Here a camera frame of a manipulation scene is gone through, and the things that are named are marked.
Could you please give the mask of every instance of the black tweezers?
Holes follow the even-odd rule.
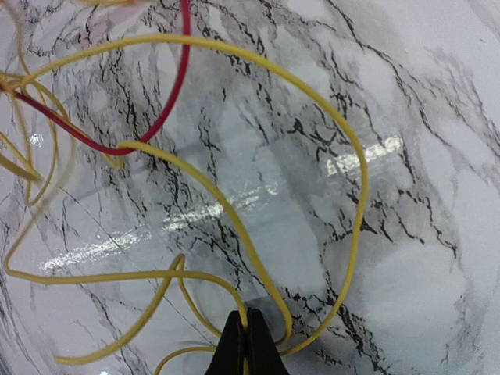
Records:
[[[243,375],[245,357],[248,358],[250,375],[290,375],[258,309],[248,309],[246,333],[238,311],[229,314],[205,375]]]

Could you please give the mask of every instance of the white marble countertop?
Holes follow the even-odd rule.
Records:
[[[177,0],[92,8],[23,0],[31,69],[124,35],[180,33]],[[194,34],[264,54],[347,117],[370,161],[359,265],[345,306],[313,345],[285,359],[296,374],[495,374],[500,365],[500,5],[495,0],[193,0]],[[19,71],[0,10],[2,68]],[[178,46],[141,45],[44,76],[73,121],[115,145],[137,138],[165,103]],[[16,138],[5,96],[2,129]],[[52,140],[27,110],[37,168]],[[59,132],[62,154],[68,138]],[[152,142],[197,166],[230,197],[294,316],[299,342],[330,310],[345,275],[359,171],[331,121],[294,88],[240,59],[196,49],[172,116]],[[30,211],[23,184],[0,172],[2,251]],[[176,254],[245,301],[264,298],[228,218],[176,168],[133,154],[123,171],[78,145],[77,167],[13,260],[40,274],[160,270]],[[124,349],[85,366],[118,338],[158,284],[41,287],[0,273],[0,372],[151,374],[169,352],[216,343],[178,287]],[[221,328],[234,306],[191,282]],[[264,306],[274,330],[281,321]],[[208,354],[164,373],[202,374]]]

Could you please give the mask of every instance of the red wire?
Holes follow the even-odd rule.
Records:
[[[191,17],[189,14],[189,0],[180,0],[180,11],[182,12],[183,19],[183,34],[191,35]],[[165,108],[160,113],[159,118],[155,121],[152,127],[142,136],[139,140],[140,142],[147,143],[153,136],[158,133],[158,131],[162,128],[165,123],[167,117],[172,112],[173,106],[177,101],[177,98],[180,94],[180,89],[182,88],[182,83],[184,82],[184,78],[186,77],[186,72],[188,70],[189,63],[189,52],[190,47],[188,45],[182,46],[182,56],[180,57],[180,65],[179,70],[177,71],[177,77],[175,80],[175,84],[173,85],[172,91],[170,92],[170,97],[166,102]],[[99,143],[92,141],[91,139],[85,137],[84,135],[78,133],[74,130],[70,125],[66,123],[66,121],[62,120],[55,112],[53,112],[50,108],[45,105],[37,102],[36,100],[30,98],[29,96],[23,95],[19,92],[15,93],[16,97],[21,99],[23,102],[26,102],[28,105],[31,105],[36,110],[40,111],[44,115],[46,115],[50,120],[57,123],[62,129],[73,135],[76,139],[85,143],[86,145],[92,147],[93,149],[104,152],[109,155],[127,155],[132,151],[135,151],[131,148],[109,148]]]

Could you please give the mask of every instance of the shiny surface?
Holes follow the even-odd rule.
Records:
[[[154,2],[97,10],[70,2],[47,9],[51,3],[19,9],[30,21],[31,69],[44,56],[97,45],[103,34],[150,34],[158,25],[180,30],[174,2],[162,2],[167,9]],[[194,2],[191,11],[195,34],[265,53],[331,98],[370,161],[370,203],[346,308],[317,343],[287,359],[290,369],[496,373],[497,5],[231,0]],[[13,35],[3,14],[0,25],[2,34]],[[0,40],[2,65],[11,70],[17,68],[13,46],[13,39]],[[137,46],[43,81],[64,99],[75,123],[115,144],[142,134],[157,116],[179,54],[177,47]],[[300,341],[330,309],[344,276],[359,184],[352,149],[294,88],[224,55],[192,55],[180,101],[153,144],[197,166],[231,199],[296,317]],[[3,126],[15,139],[3,96],[0,109],[9,114]],[[38,170],[47,173],[52,141],[46,122],[27,118],[30,135],[38,134],[32,139],[43,138],[34,153]],[[67,138],[59,134],[67,153]],[[157,270],[182,252],[188,269],[223,277],[245,300],[263,296],[215,201],[174,168],[143,155],[129,160],[123,172],[115,171],[80,146],[71,183],[13,265],[41,274]],[[20,182],[1,178],[5,251],[29,212]],[[39,287],[1,278],[0,352],[15,375],[151,373],[166,353],[193,344],[188,341],[216,342],[174,288],[144,332],[116,356],[57,366],[54,354],[100,348],[126,330],[157,285]],[[205,283],[188,286],[221,328],[231,300]],[[165,371],[203,373],[208,361],[206,354],[187,355]]]

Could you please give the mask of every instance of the wire bundle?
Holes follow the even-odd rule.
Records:
[[[250,258],[252,265],[255,267],[257,274],[260,277],[260,280],[264,284],[266,290],[272,297],[272,299],[277,304],[278,308],[282,312],[284,322],[285,322],[285,332],[283,337],[277,341],[277,345],[284,344],[290,338],[292,334],[292,318],[288,307],[284,303],[280,292],[277,290],[276,286],[272,282],[270,276],[266,272],[266,269],[261,262],[260,258],[257,255],[255,247],[252,243],[250,236],[248,235],[247,230],[245,229],[244,224],[241,222],[238,214],[234,211],[233,207],[227,201],[223,193],[216,187],[212,181],[210,181],[207,177],[205,177],[202,173],[196,170],[191,164],[185,162],[182,159],[177,158],[175,155],[170,154],[168,152],[164,152],[158,148],[152,147],[151,145],[147,145],[147,141],[149,141],[155,133],[161,128],[161,126],[165,123],[166,118],[170,114],[175,101],[180,92],[180,88],[182,86],[182,82],[185,78],[187,67],[188,67],[188,58],[189,58],[189,48],[190,46],[208,48],[215,51],[225,52],[231,55],[235,55],[246,59],[250,62],[255,63],[265,69],[268,69],[270,72],[275,73],[276,75],[284,78],[298,89],[307,94],[313,101],[315,101],[326,113],[328,113],[331,118],[341,127],[341,129],[348,136],[348,139],[352,143],[356,155],[359,158],[359,165],[361,169],[361,191],[359,193],[359,200],[356,209],[355,221],[353,225],[352,232],[352,243],[351,243],[351,253],[348,262],[348,269],[345,277],[344,285],[341,289],[341,293],[338,296],[337,301],[335,302],[332,310],[327,315],[327,318],[320,324],[318,329],[311,334],[306,340],[304,340],[301,344],[296,345],[295,347],[288,348],[281,352],[281,355],[289,355],[293,354],[307,345],[311,344],[316,338],[323,332],[324,329],[327,328],[328,324],[334,317],[334,315],[339,310],[341,304],[344,302],[345,297],[348,293],[348,289],[350,283],[352,281],[352,276],[355,268],[355,259],[359,242],[359,233],[361,231],[361,224],[363,221],[363,211],[366,205],[366,200],[368,196],[368,171],[366,160],[363,154],[363,147],[361,146],[358,138],[354,134],[351,127],[348,125],[347,121],[329,104],[329,102],[315,92],[310,86],[308,86],[305,82],[279,67],[278,65],[264,59],[260,55],[256,55],[253,52],[244,50],[243,48],[239,48],[235,45],[229,45],[222,41],[212,41],[209,39],[203,39],[198,37],[191,37],[191,24],[189,17],[189,4],[188,0],[181,0],[181,11],[183,13],[183,21],[184,27],[183,32],[184,35],[173,35],[173,34],[154,34],[154,35],[145,35],[140,37],[129,37],[124,38],[118,41],[112,41],[103,45],[99,45],[98,47],[90,48],[86,51],[78,52],[74,55],[67,56],[63,59],[60,59],[55,62],[51,62],[42,68],[36,70],[33,73],[27,68],[26,63],[22,57],[22,30],[21,24],[17,20],[15,13],[10,8],[10,6],[6,3],[3,3],[10,16],[16,22],[16,32],[17,32],[17,40],[18,40],[18,53],[20,54],[21,64],[26,72],[26,75],[22,76],[19,74],[12,73],[0,73],[0,92],[4,91],[7,95],[12,98],[12,106],[16,113],[16,118],[18,119],[21,127],[21,132],[24,140],[24,146],[27,150],[27,157],[25,158],[19,150],[17,150],[13,144],[6,138],[3,133],[0,133],[0,140],[5,143],[7,148],[12,151],[16,159],[18,159],[23,165],[24,169],[17,166],[15,163],[10,162],[5,156],[0,154],[0,164],[2,164],[5,168],[15,173],[17,176],[24,178],[27,181],[27,194],[25,202],[27,205],[36,205],[44,195],[44,193],[48,190],[48,186],[50,185],[50,181],[55,171],[55,161],[57,159],[58,146],[57,146],[57,136],[55,125],[61,127],[69,134],[73,136],[74,139],[82,141],[86,145],[89,145],[96,151],[101,152],[111,163],[112,166],[117,168],[121,168],[123,166],[123,156],[131,153],[132,151],[138,150],[141,152],[146,152],[149,155],[153,155],[157,158],[160,158],[168,163],[172,163],[173,165],[179,167],[184,172],[190,174],[195,178],[204,188],[206,188],[222,205],[230,220],[232,221],[237,234],[243,243],[248,257]],[[162,111],[160,117],[156,120],[153,126],[146,132],[146,134],[139,141],[122,141],[117,145],[117,148],[108,148],[102,146],[95,141],[92,141],[82,130],[76,127],[71,123],[70,118],[63,108],[61,103],[57,100],[57,98],[51,93],[47,88],[39,84],[36,79],[42,76],[45,73],[48,73],[52,70],[58,69],[62,66],[74,63],[80,59],[86,59],[87,57],[91,57],[93,55],[97,55],[103,52],[108,52],[116,48],[123,48],[129,45],[137,45],[142,43],[175,43],[183,45],[182,56],[180,60],[180,66],[177,74],[177,79],[175,85],[173,86],[173,90],[170,94],[169,100],[166,103],[165,109]],[[40,101],[31,97],[27,92],[27,87],[33,86],[39,97]],[[55,105],[57,111],[54,111],[47,107],[45,98],[49,98],[50,101]],[[52,138],[54,140],[54,146],[52,150],[52,164],[51,169],[45,182],[41,186],[41,190],[35,199],[30,199],[30,186],[33,181],[40,182],[42,180],[40,174],[34,170],[32,167],[32,155],[30,151],[30,145],[28,141],[28,134],[26,124],[24,122],[23,114],[20,109],[20,105],[18,101],[22,101],[36,109],[37,111],[43,113],[48,118],[48,125],[50,126]],[[162,283],[158,288],[155,296],[153,297],[150,305],[147,309],[142,313],[139,320],[126,332],[122,337],[113,342],[112,344],[102,348],[96,352],[91,354],[80,356],[80,357],[56,357],[55,360],[57,363],[62,363],[66,365],[79,365],[97,361],[114,353],[115,351],[122,348],[126,345],[130,340],[134,338],[134,336],[139,332],[139,330],[148,322],[151,318],[152,314],[158,307],[161,302],[166,290],[168,289],[171,280],[175,277],[179,279],[180,289],[191,307],[193,313],[197,316],[200,322],[212,333],[216,336],[220,336],[220,332],[206,319],[197,309],[195,303],[193,302],[191,296],[188,293],[187,288],[184,285],[184,279],[198,279],[198,280],[207,280],[213,283],[218,284],[222,288],[225,288],[235,300],[237,305],[237,309],[241,316],[241,322],[243,327],[246,329],[248,326],[245,306],[241,297],[225,280],[216,277],[209,273],[203,273],[198,271],[189,271],[184,268],[185,257],[184,255],[178,255],[174,261],[171,263],[170,268],[168,270],[151,270],[144,272],[132,272],[132,273],[104,273],[98,275],[90,275],[90,276],[80,276],[80,277],[46,277],[33,275],[30,273],[25,273],[19,270],[13,270],[10,268],[9,263],[11,258],[13,257],[15,251],[18,249],[23,239],[26,237],[27,233],[30,231],[32,226],[34,225],[37,218],[40,214],[47,208],[50,201],[54,198],[55,194],[58,191],[58,186],[62,186],[66,183],[70,176],[70,172],[73,167],[73,153],[74,153],[74,140],[72,138],[72,148],[71,154],[72,157],[70,161],[64,168],[61,177],[58,182],[54,184],[49,193],[41,200],[41,203],[37,206],[34,211],[34,214],[28,224],[23,228],[20,236],[16,239],[6,257],[4,258],[3,267],[4,271],[12,276],[20,279],[28,280],[30,282],[39,283],[39,284],[47,284],[47,285],[63,285],[63,284],[90,284],[90,283],[102,283],[102,282],[110,282],[110,281],[120,281],[120,280],[145,280],[145,279],[161,279]],[[174,353],[168,355],[156,368],[155,375],[158,375],[162,369],[162,367],[167,363],[170,359],[174,358],[177,355],[186,353],[186,352],[194,352],[194,351],[203,351],[203,352],[213,352],[215,348],[213,347],[193,347],[193,348],[184,348]]]

